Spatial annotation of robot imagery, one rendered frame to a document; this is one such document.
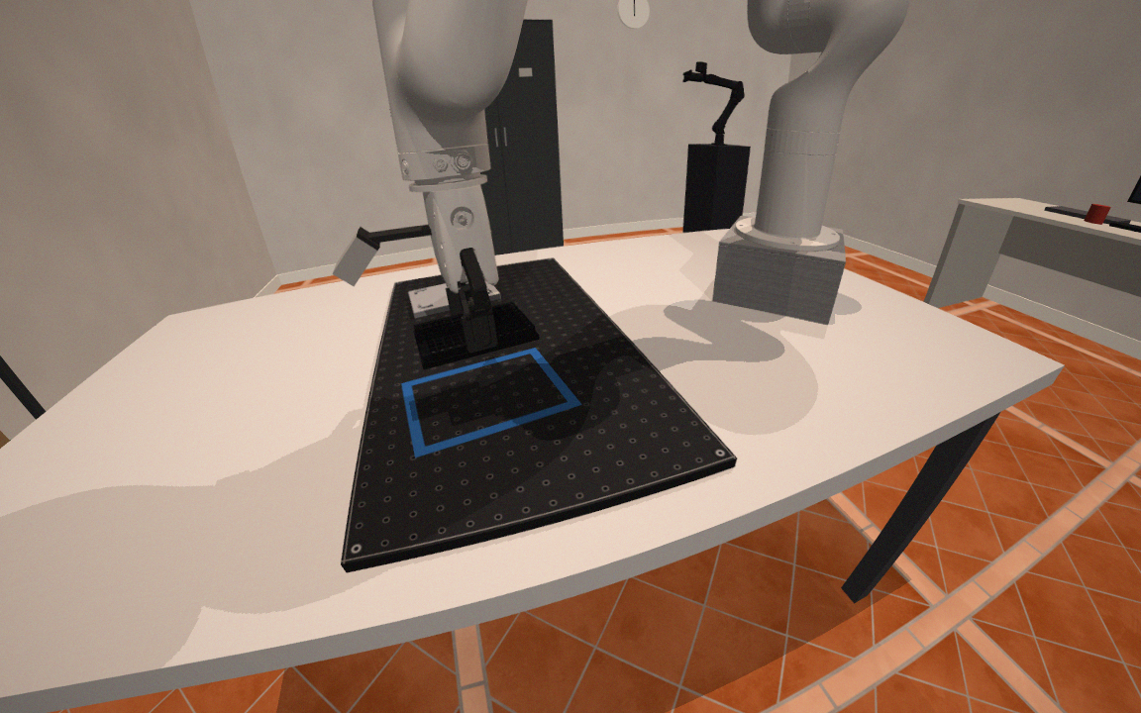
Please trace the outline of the blue tape outline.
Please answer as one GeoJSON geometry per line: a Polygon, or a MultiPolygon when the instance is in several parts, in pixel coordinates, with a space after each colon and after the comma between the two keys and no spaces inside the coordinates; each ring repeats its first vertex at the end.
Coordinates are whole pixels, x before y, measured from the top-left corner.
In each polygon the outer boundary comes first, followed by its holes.
{"type": "Polygon", "coordinates": [[[408,435],[411,435],[411,441],[413,444],[413,449],[415,449],[415,457],[428,455],[429,453],[437,452],[437,451],[440,451],[440,449],[447,449],[447,448],[450,448],[452,446],[456,446],[458,444],[462,444],[462,443],[466,443],[466,441],[475,441],[475,439],[482,438],[482,437],[484,437],[484,435],[492,435],[492,434],[503,432],[503,430],[510,429],[510,428],[512,428],[512,426],[521,426],[521,424],[525,424],[525,423],[531,423],[531,421],[534,421],[536,419],[551,416],[551,415],[556,414],[556,412],[563,412],[565,410],[573,410],[573,407],[582,405],[582,403],[580,403],[578,400],[576,400],[576,397],[574,396],[574,394],[570,392],[570,389],[568,388],[568,386],[565,384],[563,382],[561,378],[556,374],[556,371],[551,367],[551,365],[547,360],[544,360],[542,354],[540,354],[539,351],[536,351],[536,348],[532,348],[529,351],[507,354],[507,356],[496,357],[495,359],[482,360],[482,362],[474,362],[471,365],[463,366],[463,368],[452,368],[450,371],[442,371],[442,373],[434,374],[434,375],[430,375],[430,376],[424,376],[424,378],[418,378],[415,380],[412,380],[412,382],[404,382],[404,383],[400,383],[400,384],[402,384],[402,391],[403,391],[403,396],[404,396],[404,402],[406,402],[406,412],[407,412],[407,419],[408,419],[408,435]],[[450,375],[453,375],[453,374],[456,374],[456,373],[461,373],[461,371],[467,371],[467,370],[471,370],[471,368],[482,368],[482,366],[489,365],[493,362],[513,359],[513,357],[521,357],[525,354],[531,354],[531,356],[533,356],[534,360],[536,360],[539,363],[539,366],[542,367],[542,370],[545,372],[547,376],[549,376],[551,379],[551,381],[556,384],[556,387],[559,389],[559,392],[563,392],[563,396],[565,397],[566,403],[559,403],[559,405],[557,405],[555,407],[551,407],[551,410],[542,410],[542,411],[539,411],[539,412],[533,412],[533,414],[525,415],[525,416],[521,416],[521,418],[516,418],[516,419],[510,420],[510,421],[505,421],[505,423],[501,423],[501,424],[497,424],[497,426],[487,426],[487,428],[478,430],[478,432],[459,435],[458,437],[452,438],[448,441],[439,441],[439,443],[436,443],[436,444],[430,444],[430,446],[424,447],[424,435],[422,435],[422,432],[421,432],[421,426],[420,426],[420,423],[418,423],[418,412],[416,412],[415,394],[413,394],[413,391],[412,391],[412,384],[420,384],[420,383],[424,383],[424,382],[431,382],[431,380],[434,380],[434,379],[438,379],[438,378],[442,378],[442,376],[450,376],[450,375]]]}

